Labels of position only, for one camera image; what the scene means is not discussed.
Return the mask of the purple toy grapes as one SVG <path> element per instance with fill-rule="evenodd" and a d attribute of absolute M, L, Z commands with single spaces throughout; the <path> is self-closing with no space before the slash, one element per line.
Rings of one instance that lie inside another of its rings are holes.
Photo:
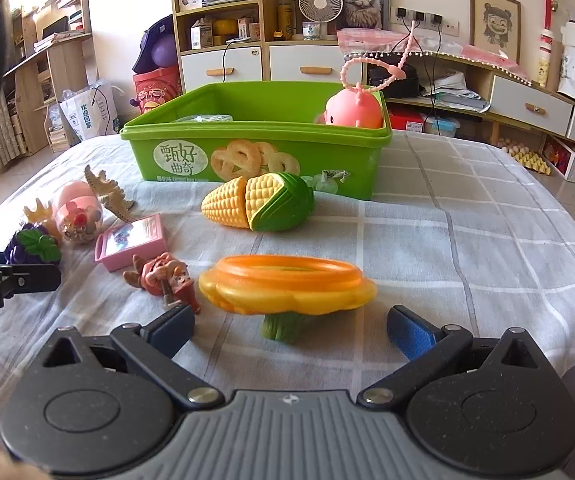
<path fill-rule="evenodd" d="M 7 264 L 61 263 L 62 254 L 58 241 L 44 226 L 26 223 L 16 231 L 3 252 Z"/>

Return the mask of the tan rubber hand toy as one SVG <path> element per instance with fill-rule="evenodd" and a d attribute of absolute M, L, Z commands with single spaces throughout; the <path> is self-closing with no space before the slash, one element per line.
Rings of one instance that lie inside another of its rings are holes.
<path fill-rule="evenodd" d="M 48 231 L 48 234 L 56 240 L 56 244 L 62 244 L 63 238 L 58 226 L 56 225 L 52 203 L 48 202 L 44 205 L 38 198 L 35 200 L 34 209 L 29 206 L 25 206 L 23 211 L 28 222 L 34 226 L 43 226 Z"/>

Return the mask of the red dwarf figurine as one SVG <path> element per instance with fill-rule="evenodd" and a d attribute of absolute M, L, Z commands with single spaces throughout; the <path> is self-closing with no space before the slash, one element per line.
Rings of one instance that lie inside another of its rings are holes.
<path fill-rule="evenodd" d="M 131 287 L 162 297 L 167 309 L 190 306 L 194 314 L 201 311 L 188 266 L 169 252 L 152 259 L 134 255 L 132 268 L 123 273 L 123 278 Z"/>

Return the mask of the pink capsule ball toy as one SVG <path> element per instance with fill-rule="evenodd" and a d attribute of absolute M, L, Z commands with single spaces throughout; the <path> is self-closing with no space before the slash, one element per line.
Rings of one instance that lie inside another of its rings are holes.
<path fill-rule="evenodd" d="M 93 242 L 102 223 L 102 206 L 87 182 L 73 181 L 62 188 L 54 220 L 66 242 Z"/>

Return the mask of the pink square toy case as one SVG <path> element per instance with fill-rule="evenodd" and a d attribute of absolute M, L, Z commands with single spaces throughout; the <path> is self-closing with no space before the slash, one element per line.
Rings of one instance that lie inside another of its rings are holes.
<path fill-rule="evenodd" d="M 114 272 L 131 266 L 133 256 L 152 259 L 166 250 L 161 215 L 152 214 L 100 234 L 94 246 L 94 261 Z"/>

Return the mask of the orange yellow flower toy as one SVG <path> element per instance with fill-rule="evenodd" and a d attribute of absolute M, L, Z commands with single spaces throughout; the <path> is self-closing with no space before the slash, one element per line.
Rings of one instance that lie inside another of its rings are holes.
<path fill-rule="evenodd" d="M 260 316 L 262 336 L 282 344 L 292 344 L 309 318 L 356 310 L 377 294 L 358 266 L 281 255 L 222 258 L 200 275 L 199 289 L 219 309 Z"/>

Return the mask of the grey checked table cloth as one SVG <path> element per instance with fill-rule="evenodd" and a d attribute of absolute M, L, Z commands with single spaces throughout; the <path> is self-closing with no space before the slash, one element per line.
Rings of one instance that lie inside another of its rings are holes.
<path fill-rule="evenodd" d="M 395 304 L 436 325 L 497 337 L 521 326 L 559 372 L 575 365 L 575 220 L 528 171 L 485 144 L 397 134 L 372 200 L 320 193 L 297 229 L 229 229 L 200 211 L 207 182 L 148 182 L 128 143 L 86 142 L 38 171 L 0 206 L 0 250 L 34 200 L 85 167 L 116 180 L 139 214 L 159 214 L 169 250 L 199 275 L 225 256 L 291 255 L 359 266 L 379 292 L 355 311 L 312 318 L 295 344 L 260 335 L 256 316 L 203 304 L 177 362 L 222 391 L 357 392 L 399 367 L 385 321 Z"/>

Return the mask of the white paper shopping bag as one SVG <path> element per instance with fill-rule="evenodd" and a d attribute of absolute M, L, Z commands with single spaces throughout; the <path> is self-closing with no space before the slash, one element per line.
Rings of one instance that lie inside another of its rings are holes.
<path fill-rule="evenodd" d="M 64 90 L 60 107 L 79 140 L 110 136 L 120 131 L 113 86 L 100 79 L 78 91 Z"/>

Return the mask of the egg tray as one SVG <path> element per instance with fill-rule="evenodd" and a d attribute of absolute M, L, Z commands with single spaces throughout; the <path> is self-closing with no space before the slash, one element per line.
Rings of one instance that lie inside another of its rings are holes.
<path fill-rule="evenodd" d="M 552 169 L 545 159 L 527 145 L 506 138 L 500 138 L 496 145 L 524 168 L 536 171 L 538 174 L 547 176 L 551 174 Z"/>

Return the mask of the clear storage bin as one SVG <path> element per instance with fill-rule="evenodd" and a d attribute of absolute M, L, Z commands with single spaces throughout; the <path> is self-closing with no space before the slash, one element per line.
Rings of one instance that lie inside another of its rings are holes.
<path fill-rule="evenodd" d="M 455 118 L 426 116 L 424 119 L 423 132 L 453 138 L 460 127 L 460 122 Z"/>

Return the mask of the green plastic cookie box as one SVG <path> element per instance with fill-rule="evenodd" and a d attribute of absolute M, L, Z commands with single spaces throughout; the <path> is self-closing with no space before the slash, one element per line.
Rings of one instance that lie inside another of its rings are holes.
<path fill-rule="evenodd" d="M 124 125 L 120 136 L 148 181 L 228 181 L 286 171 L 316 189 L 368 200 L 391 127 L 315 124 L 333 82 L 239 81 L 205 84 Z M 228 114 L 232 122 L 175 122 Z"/>

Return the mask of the red printed bucket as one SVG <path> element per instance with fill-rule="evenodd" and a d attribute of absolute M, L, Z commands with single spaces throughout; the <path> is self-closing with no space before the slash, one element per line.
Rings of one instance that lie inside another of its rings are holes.
<path fill-rule="evenodd" d="M 160 67 L 156 70 L 132 76 L 136 95 L 130 99 L 140 113 L 165 104 L 181 95 L 180 75 L 177 66 Z"/>

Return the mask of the black bag on shelf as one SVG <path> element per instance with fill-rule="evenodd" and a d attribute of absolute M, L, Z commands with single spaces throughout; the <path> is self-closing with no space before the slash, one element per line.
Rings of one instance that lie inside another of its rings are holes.
<path fill-rule="evenodd" d="M 406 77 L 397 79 L 382 90 L 383 96 L 388 99 L 408 99 L 421 96 L 419 75 L 417 69 L 410 64 L 402 67 Z M 383 67 L 371 65 L 368 69 L 367 82 L 369 86 L 376 87 L 389 77 Z"/>

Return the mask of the pink checked cloth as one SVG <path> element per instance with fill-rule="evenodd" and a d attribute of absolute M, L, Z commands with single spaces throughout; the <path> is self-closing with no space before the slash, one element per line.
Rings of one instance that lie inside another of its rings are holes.
<path fill-rule="evenodd" d="M 393 55 L 405 50 L 408 35 L 381 29 L 344 28 L 337 33 L 338 47 L 347 55 Z M 519 64 L 498 53 L 488 52 L 470 44 L 452 41 L 444 34 L 422 36 L 417 32 L 412 39 L 410 53 L 414 55 L 435 55 L 454 58 L 459 62 L 486 66 L 489 70 L 503 73 L 509 78 L 530 86 L 533 81 Z"/>

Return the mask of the framed cartoon girl picture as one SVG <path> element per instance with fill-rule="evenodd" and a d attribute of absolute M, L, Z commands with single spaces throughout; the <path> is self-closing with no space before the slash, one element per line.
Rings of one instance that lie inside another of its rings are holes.
<path fill-rule="evenodd" d="M 470 44 L 519 62 L 522 5 L 517 0 L 470 0 Z"/>

